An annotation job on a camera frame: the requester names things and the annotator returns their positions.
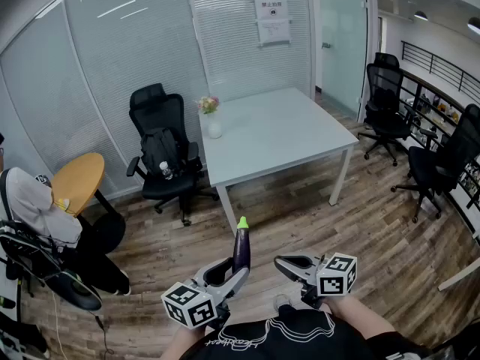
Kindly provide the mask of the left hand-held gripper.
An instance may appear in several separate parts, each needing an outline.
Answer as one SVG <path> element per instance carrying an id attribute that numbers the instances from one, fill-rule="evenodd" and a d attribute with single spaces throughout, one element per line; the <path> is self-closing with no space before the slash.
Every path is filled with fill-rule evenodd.
<path id="1" fill-rule="evenodd" d="M 161 296 L 167 316 L 187 329 L 221 329 L 230 318 L 227 299 L 241 289 L 250 273 L 242 267 L 226 280 L 232 267 L 232 257 L 219 259 L 203 266 L 189 282 L 171 286 Z"/>

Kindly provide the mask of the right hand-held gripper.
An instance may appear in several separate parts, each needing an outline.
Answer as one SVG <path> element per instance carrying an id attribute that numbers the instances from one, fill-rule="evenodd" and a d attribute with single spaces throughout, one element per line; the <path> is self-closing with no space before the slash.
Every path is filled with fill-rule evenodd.
<path id="1" fill-rule="evenodd" d="M 357 277 L 357 257 L 334 253 L 328 259 L 305 255 L 280 255 L 274 266 L 293 282 L 304 284 L 301 300 L 319 309 L 325 297 L 345 296 Z"/>

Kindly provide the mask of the purple eggplant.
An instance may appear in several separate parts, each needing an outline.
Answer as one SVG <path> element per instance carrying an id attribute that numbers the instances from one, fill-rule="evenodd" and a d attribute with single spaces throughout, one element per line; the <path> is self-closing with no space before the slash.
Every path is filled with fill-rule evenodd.
<path id="1" fill-rule="evenodd" d="M 237 224 L 235 234 L 235 246 L 233 251 L 232 271 L 237 272 L 239 269 L 247 267 L 251 268 L 251 245 L 250 234 L 247 218 L 241 216 Z"/>

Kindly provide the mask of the person's right forearm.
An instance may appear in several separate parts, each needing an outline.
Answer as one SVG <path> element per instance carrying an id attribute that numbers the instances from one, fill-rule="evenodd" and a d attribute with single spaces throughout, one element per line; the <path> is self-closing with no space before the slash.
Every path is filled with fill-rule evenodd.
<path id="1" fill-rule="evenodd" d="M 351 325 L 364 339 L 371 343 L 373 343 L 373 339 L 380 339 L 386 334 L 396 332 L 390 322 L 351 294 L 329 296 L 325 297 L 323 301 L 336 317 Z"/>

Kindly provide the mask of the person's left forearm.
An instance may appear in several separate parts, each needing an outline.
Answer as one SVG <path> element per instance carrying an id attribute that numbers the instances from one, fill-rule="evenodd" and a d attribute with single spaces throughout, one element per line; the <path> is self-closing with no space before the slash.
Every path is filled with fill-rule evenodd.
<path id="1" fill-rule="evenodd" d="M 205 326 L 189 329 L 181 325 L 163 351 L 160 360 L 179 360 L 195 343 L 205 337 L 205 333 Z"/>

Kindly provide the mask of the white square table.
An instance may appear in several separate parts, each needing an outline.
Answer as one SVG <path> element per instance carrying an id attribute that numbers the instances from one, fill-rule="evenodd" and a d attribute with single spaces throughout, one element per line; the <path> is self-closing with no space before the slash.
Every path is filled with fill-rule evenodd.
<path id="1" fill-rule="evenodd" d="M 227 187 L 339 153 L 334 206 L 358 139 L 297 88 L 282 88 L 223 102 L 214 114 L 221 136 L 209 136 L 199 115 L 210 185 L 217 190 L 231 231 L 237 220 Z"/>

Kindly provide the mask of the person's grey shoe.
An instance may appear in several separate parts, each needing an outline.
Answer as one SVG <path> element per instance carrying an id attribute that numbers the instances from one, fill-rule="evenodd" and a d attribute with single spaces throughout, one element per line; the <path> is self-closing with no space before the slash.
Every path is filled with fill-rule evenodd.
<path id="1" fill-rule="evenodd" d="M 292 301 L 289 296 L 285 294 L 280 294 L 274 297 L 273 301 L 274 309 L 276 312 L 280 312 L 282 307 L 290 308 L 293 306 Z"/>

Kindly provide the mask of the person's black printed t-shirt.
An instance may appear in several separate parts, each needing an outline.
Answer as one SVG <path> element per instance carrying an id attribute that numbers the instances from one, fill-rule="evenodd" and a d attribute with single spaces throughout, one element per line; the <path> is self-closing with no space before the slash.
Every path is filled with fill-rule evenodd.
<path id="1" fill-rule="evenodd" d="M 330 313 L 289 307 L 274 318 L 212 331 L 180 360 L 422 360 L 431 354 L 396 331 L 366 339 Z"/>

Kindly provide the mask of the black backpack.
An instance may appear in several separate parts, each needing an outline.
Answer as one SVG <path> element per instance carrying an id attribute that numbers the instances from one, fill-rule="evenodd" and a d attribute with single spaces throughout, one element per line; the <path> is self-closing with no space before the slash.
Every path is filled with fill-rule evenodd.
<path id="1" fill-rule="evenodd" d="M 167 127 L 147 130 L 141 139 L 142 162 L 153 176 L 162 173 L 161 163 L 166 162 L 173 171 L 179 170 L 179 147 L 172 131 Z"/>

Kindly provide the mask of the white vase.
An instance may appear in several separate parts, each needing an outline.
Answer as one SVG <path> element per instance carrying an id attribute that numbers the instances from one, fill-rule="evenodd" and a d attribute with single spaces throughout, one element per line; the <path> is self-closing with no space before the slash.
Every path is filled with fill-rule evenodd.
<path id="1" fill-rule="evenodd" d="M 208 135 L 211 139 L 216 140 L 222 136 L 221 123 L 216 112 L 207 115 L 208 120 Z"/>

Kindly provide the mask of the black bag with white trim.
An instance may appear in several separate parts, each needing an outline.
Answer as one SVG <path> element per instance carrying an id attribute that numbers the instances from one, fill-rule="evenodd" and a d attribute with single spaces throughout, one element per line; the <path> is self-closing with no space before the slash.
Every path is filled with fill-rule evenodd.
<path id="1" fill-rule="evenodd" d="M 52 238 L 42 238 L 24 223 L 0 220 L 0 247 L 23 273 L 39 280 L 66 302 L 84 311 L 101 309 L 98 292 L 67 267 Z"/>

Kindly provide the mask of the black mesh office chair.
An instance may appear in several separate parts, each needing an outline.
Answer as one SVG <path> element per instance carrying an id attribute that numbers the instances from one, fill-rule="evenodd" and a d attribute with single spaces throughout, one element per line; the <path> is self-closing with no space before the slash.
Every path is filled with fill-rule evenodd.
<path id="1" fill-rule="evenodd" d="M 188 227 L 190 201 L 192 197 L 210 197 L 219 200 L 217 193 L 198 186 L 203 177 L 200 148 L 197 142 L 188 139 L 185 130 L 185 104 L 180 94 L 167 94 L 160 83 L 147 85 L 134 91 L 130 96 L 129 112 L 141 139 L 144 133 L 154 128 L 169 128 L 178 145 L 179 170 L 173 172 L 171 180 L 165 180 L 162 173 L 151 175 L 142 161 L 143 153 L 133 157 L 127 166 L 126 176 L 138 175 L 143 179 L 142 197 L 155 200 L 154 210 L 160 214 L 162 206 L 177 199 L 181 210 L 181 222 Z"/>
<path id="2" fill-rule="evenodd" d="M 370 153 L 382 146 L 396 167 L 398 161 L 390 146 L 401 149 L 398 140 L 406 140 L 410 136 L 413 123 L 409 109 L 405 116 L 400 111 L 404 72 L 394 55 L 378 52 L 375 61 L 367 65 L 366 74 L 370 97 L 365 106 L 364 123 L 371 127 L 373 133 L 360 132 L 358 136 L 372 139 L 375 143 L 364 153 L 364 159 L 369 159 Z"/>
<path id="3" fill-rule="evenodd" d="M 467 164 L 480 156 L 480 107 L 473 103 L 468 105 L 454 133 L 436 151 L 430 150 L 431 140 L 437 138 L 436 133 L 423 128 L 420 133 L 427 137 L 427 145 L 424 148 L 412 146 L 408 151 L 408 176 L 414 178 L 415 184 L 396 184 L 391 187 L 393 193 L 398 189 L 419 193 L 413 223 L 418 222 L 425 198 L 435 206 L 436 218 L 439 219 L 442 209 L 435 196 L 455 189 Z"/>

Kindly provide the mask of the round wooden table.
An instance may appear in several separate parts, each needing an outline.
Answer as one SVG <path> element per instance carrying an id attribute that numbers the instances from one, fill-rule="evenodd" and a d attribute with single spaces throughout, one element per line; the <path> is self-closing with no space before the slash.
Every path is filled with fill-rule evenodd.
<path id="1" fill-rule="evenodd" d="M 99 248 L 105 254 L 114 251 L 125 236 L 126 223 L 100 191 L 105 173 L 105 162 L 101 154 L 83 154 L 63 166 L 52 179 L 54 199 L 70 200 L 67 212 L 85 222 L 81 213 L 95 198 L 106 210 L 88 227 L 93 231 Z"/>

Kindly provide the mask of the black shelf rack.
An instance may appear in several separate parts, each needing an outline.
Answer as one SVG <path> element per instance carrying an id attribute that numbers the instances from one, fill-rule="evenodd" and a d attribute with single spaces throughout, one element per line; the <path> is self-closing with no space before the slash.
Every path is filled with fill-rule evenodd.
<path id="1" fill-rule="evenodd" d="M 413 130 L 402 145 L 426 146 L 427 137 L 420 129 L 434 131 L 436 139 L 430 149 L 435 151 L 446 144 L 454 133 L 464 108 L 452 97 L 429 82 L 405 70 L 400 88 L 400 115 L 409 117 L 406 106 L 415 110 Z M 472 237 L 480 241 L 480 155 L 463 168 L 457 186 L 445 195 L 472 232 Z"/>

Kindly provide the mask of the black equipment pile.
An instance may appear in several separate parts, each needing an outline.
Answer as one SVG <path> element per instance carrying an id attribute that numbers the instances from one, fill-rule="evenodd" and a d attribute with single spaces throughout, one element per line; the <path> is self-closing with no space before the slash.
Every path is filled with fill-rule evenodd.
<path id="1" fill-rule="evenodd" d="M 47 342 L 36 325 L 15 321 L 0 312 L 0 331 L 18 339 L 22 344 L 35 347 L 46 359 L 50 358 Z"/>

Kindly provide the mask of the frosted glass door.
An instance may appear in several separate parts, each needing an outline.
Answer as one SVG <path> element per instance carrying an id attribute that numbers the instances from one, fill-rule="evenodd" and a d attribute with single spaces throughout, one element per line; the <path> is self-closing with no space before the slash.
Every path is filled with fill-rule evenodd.
<path id="1" fill-rule="evenodd" d="M 322 93 L 337 108 L 358 118 L 368 45 L 367 0 L 319 0 Z"/>

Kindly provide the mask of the black metal railing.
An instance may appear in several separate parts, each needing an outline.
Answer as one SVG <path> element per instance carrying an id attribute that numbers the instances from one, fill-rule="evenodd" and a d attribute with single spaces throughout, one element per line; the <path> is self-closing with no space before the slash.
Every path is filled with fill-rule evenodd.
<path id="1" fill-rule="evenodd" d="M 401 41 L 402 59 L 427 71 L 446 83 L 454 86 L 458 92 L 465 94 L 472 101 L 480 104 L 480 79 L 467 73 L 456 64 L 427 51 L 412 43 Z"/>

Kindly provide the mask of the white paper notice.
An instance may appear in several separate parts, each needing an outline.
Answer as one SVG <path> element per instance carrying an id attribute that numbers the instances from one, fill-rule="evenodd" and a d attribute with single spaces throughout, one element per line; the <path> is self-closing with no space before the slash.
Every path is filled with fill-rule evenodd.
<path id="1" fill-rule="evenodd" d="M 258 20 L 288 19 L 288 0 L 253 0 Z"/>

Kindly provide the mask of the white wooden frame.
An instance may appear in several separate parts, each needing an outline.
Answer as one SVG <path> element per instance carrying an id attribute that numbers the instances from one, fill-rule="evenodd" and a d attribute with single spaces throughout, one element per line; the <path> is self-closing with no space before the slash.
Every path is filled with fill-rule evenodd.
<path id="1" fill-rule="evenodd" d="M 448 280 L 444 281 L 438 286 L 438 290 L 442 292 L 443 290 L 448 289 L 452 285 L 461 281 L 468 275 L 472 274 L 476 269 L 480 268 L 480 257 L 475 259 L 471 264 L 469 264 L 464 269 L 460 270 L 456 275 L 450 277 Z"/>

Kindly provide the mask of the paper notice on wall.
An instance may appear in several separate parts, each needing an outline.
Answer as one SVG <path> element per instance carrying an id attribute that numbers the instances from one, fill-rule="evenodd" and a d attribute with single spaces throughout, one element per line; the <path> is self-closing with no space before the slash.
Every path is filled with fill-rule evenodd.
<path id="1" fill-rule="evenodd" d="M 272 43 L 290 43 L 289 19 L 258 19 L 256 21 L 261 46 Z"/>

